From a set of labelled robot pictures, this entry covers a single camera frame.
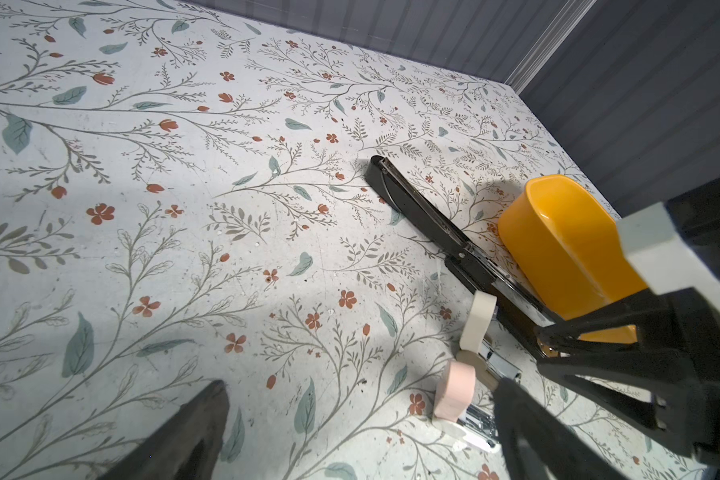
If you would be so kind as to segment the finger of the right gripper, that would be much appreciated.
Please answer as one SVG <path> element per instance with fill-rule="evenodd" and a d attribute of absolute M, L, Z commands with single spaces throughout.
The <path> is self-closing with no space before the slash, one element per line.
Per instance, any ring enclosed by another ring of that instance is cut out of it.
<path fill-rule="evenodd" d="M 583 316 L 548 327 L 537 327 L 537 338 L 556 351 L 640 351 L 661 346 L 672 337 L 676 314 L 671 301 L 644 289 Z M 622 327 L 635 327 L 635 339 L 627 342 L 586 340 L 585 334 L 600 334 Z"/>
<path fill-rule="evenodd" d="M 540 360 L 537 367 L 667 450 L 693 454 L 687 410 L 692 363 L 679 351 L 571 355 Z"/>

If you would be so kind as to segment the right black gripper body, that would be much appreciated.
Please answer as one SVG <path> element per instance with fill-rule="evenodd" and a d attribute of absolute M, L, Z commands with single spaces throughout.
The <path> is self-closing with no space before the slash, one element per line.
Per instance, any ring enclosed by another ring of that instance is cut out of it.
<path fill-rule="evenodd" d="M 677 364 L 661 420 L 674 451 L 720 468 L 720 315 L 692 289 L 665 299 Z"/>

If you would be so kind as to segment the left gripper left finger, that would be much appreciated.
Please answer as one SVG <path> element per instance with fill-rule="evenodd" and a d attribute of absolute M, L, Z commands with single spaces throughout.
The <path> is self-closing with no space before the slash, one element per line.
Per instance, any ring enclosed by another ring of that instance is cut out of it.
<path fill-rule="evenodd" d="M 102 475 L 104 479 L 209 479 L 230 409 L 225 383 L 214 380 Z"/>

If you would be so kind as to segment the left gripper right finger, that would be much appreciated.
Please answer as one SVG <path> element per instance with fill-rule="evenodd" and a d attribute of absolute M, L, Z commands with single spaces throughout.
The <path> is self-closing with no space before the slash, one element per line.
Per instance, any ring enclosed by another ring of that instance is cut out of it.
<path fill-rule="evenodd" d="M 518 383 L 493 392 L 499 442 L 511 479 L 622 479 Z"/>

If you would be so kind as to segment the pink small stapler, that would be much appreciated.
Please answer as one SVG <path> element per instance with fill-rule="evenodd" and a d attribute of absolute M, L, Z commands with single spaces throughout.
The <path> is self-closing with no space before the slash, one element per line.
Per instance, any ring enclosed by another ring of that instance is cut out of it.
<path fill-rule="evenodd" d="M 453 439 L 456 449 L 496 452 L 500 444 L 494 417 L 472 403 L 476 383 L 473 366 L 451 360 L 436 388 L 431 424 Z"/>

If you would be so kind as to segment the yellow plastic tray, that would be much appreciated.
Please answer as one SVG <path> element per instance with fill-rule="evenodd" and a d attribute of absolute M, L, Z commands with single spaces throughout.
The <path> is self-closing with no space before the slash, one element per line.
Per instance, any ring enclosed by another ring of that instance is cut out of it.
<path fill-rule="evenodd" d="M 528 181 L 498 233 L 541 301 L 571 320 L 647 288 L 621 249 L 615 220 L 562 175 Z"/>

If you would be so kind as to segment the beige small stapler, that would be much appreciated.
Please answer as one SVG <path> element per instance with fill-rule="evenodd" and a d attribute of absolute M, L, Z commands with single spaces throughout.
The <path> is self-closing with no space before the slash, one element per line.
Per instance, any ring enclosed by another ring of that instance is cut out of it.
<path fill-rule="evenodd" d="M 501 379 L 519 382 L 522 377 L 520 369 L 500 356 L 487 337 L 488 328 L 497 312 L 497 298 L 476 291 L 456 353 L 456 359 L 472 366 L 476 379 L 490 390 L 495 390 Z"/>

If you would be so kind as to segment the black stapler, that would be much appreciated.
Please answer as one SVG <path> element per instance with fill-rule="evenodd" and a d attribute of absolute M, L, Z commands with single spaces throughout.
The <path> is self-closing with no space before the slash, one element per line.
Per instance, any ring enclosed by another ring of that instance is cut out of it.
<path fill-rule="evenodd" d="M 440 248 L 448 270 L 470 292 L 480 291 L 497 298 L 499 323 L 534 359 L 558 355 L 539 340 L 537 331 L 560 323 L 562 318 L 495 263 L 414 188 L 389 159 L 373 156 L 365 180 L 397 213 Z"/>

